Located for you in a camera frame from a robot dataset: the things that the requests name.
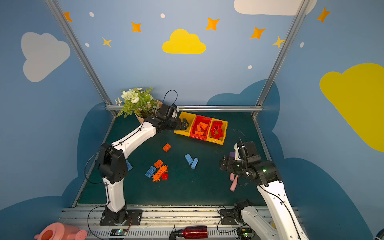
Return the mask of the long orange lego piece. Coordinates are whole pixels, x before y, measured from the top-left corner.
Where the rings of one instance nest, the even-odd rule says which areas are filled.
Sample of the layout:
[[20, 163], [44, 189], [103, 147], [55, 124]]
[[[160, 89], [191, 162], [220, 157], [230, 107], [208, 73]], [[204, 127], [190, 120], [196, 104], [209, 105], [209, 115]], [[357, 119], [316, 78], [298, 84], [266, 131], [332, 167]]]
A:
[[153, 175], [153, 182], [161, 181], [162, 175], [167, 172], [168, 172], [167, 165], [163, 165], [162, 167], [160, 167], [160, 169]]

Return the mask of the orange slope lego brick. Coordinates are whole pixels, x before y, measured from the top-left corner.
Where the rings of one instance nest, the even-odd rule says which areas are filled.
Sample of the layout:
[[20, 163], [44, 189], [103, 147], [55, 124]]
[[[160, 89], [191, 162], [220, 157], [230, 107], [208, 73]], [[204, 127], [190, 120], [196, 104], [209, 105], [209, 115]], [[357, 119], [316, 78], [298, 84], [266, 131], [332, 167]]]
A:
[[200, 122], [200, 123], [199, 123], [199, 129], [200, 129], [201, 132], [206, 131], [207, 128], [208, 128], [208, 126], [209, 126], [209, 125], [206, 124], [206, 123], [204, 123], [204, 122]]

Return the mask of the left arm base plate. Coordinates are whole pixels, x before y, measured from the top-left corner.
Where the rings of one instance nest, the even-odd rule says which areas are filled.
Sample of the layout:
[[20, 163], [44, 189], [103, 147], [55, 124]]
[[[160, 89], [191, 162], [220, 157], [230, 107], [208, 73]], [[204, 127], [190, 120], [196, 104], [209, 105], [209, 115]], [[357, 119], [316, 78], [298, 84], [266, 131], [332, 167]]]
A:
[[142, 210], [126, 210], [113, 212], [106, 208], [103, 211], [100, 226], [139, 226], [142, 219]]

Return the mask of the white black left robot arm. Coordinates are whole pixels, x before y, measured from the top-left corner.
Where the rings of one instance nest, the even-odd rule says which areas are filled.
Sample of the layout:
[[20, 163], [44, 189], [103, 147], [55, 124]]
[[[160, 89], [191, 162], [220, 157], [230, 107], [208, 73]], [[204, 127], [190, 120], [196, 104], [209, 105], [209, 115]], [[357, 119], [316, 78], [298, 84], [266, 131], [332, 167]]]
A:
[[147, 117], [131, 133], [112, 144], [102, 144], [99, 149], [98, 170], [106, 187], [107, 210], [119, 213], [126, 206], [124, 179], [128, 174], [126, 159], [146, 140], [163, 130], [186, 130], [190, 126], [187, 119], [178, 118], [176, 105], [163, 104], [155, 116]]

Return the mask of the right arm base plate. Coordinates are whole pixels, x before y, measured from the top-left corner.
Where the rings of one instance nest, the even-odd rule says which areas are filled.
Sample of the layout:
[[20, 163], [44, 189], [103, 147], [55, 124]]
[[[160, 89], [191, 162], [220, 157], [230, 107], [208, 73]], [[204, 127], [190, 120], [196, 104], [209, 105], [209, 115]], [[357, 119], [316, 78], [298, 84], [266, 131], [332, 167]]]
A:
[[240, 225], [243, 223], [241, 212], [238, 209], [219, 209], [221, 225]]

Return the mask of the orange square lego brick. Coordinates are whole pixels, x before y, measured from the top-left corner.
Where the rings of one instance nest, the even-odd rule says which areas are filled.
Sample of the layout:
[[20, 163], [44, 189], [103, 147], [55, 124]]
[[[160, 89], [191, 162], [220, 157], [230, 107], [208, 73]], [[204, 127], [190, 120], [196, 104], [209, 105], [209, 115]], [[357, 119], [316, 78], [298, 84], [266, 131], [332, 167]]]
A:
[[171, 145], [170, 145], [170, 144], [166, 144], [166, 145], [163, 147], [163, 150], [164, 150], [165, 152], [168, 152], [170, 149], [171, 149]]

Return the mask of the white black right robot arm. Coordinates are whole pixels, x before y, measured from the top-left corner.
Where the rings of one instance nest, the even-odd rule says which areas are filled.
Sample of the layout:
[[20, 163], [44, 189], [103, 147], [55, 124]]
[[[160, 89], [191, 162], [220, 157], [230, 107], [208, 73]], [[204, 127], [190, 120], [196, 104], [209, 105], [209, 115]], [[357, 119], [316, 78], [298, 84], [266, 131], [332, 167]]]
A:
[[222, 171], [253, 182], [270, 211], [274, 224], [268, 223], [249, 200], [235, 204], [229, 216], [244, 227], [249, 227], [261, 240], [306, 240], [308, 236], [288, 200], [282, 177], [271, 161], [262, 161], [254, 142], [239, 141], [235, 153], [224, 156]]

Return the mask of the light blue lego brick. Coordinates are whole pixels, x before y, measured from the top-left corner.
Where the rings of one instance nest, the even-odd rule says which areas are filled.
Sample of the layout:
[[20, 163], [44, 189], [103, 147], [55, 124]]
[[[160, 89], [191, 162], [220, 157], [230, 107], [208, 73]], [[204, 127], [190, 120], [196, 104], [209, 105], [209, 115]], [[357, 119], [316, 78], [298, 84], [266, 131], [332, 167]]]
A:
[[191, 165], [194, 161], [190, 154], [185, 155], [185, 158], [186, 158], [189, 165]]

